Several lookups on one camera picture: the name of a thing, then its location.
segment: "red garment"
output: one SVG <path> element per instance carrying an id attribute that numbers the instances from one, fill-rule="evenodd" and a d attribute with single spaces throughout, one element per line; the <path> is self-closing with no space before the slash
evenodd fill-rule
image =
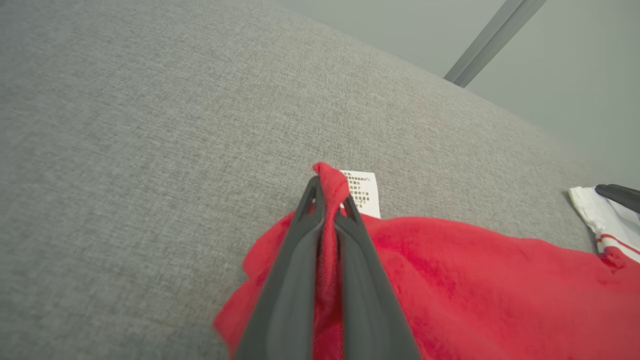
<path id="1" fill-rule="evenodd" d="M 342 359 L 333 219 L 346 178 L 314 165 L 326 198 L 317 269 L 314 359 Z M 292 214 L 243 262 L 248 280 L 214 319 L 236 349 Z M 640 359 L 640 264 L 436 218 L 363 216 L 424 359 Z"/>

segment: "textured gray surface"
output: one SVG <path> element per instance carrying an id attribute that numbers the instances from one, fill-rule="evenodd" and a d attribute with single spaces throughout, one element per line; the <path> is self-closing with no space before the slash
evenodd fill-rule
<path id="1" fill-rule="evenodd" d="M 0 357 L 211 359 L 255 239 L 324 160 L 383 217 L 591 250 L 588 165 L 508 112 L 279 8 L 0 3 Z"/>

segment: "white fabric with red stripe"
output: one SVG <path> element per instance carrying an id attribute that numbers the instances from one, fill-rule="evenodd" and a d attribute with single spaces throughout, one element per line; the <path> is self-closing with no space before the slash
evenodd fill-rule
<path id="1" fill-rule="evenodd" d="M 584 222 L 596 234 L 599 252 L 608 246 L 640 263 L 640 215 L 596 193 L 595 188 L 572 188 L 569 196 Z"/>

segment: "folded red fabric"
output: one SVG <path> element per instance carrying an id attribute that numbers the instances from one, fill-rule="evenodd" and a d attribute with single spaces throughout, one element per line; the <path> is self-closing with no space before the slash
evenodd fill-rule
<path id="1" fill-rule="evenodd" d="M 314 165 L 326 198 L 317 264 L 314 359 L 342 359 L 333 219 L 346 178 Z M 292 214 L 243 262 L 248 280 L 214 319 L 233 356 Z M 436 218 L 363 215 L 424 359 L 640 359 L 640 264 Z"/>

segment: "gray wall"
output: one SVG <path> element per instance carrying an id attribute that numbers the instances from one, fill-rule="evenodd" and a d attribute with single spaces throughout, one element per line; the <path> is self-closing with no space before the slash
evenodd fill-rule
<path id="1" fill-rule="evenodd" d="M 504 0 L 274 0 L 444 77 Z"/>
<path id="2" fill-rule="evenodd" d="M 640 1 L 548 0 L 468 90 L 640 188 Z"/>

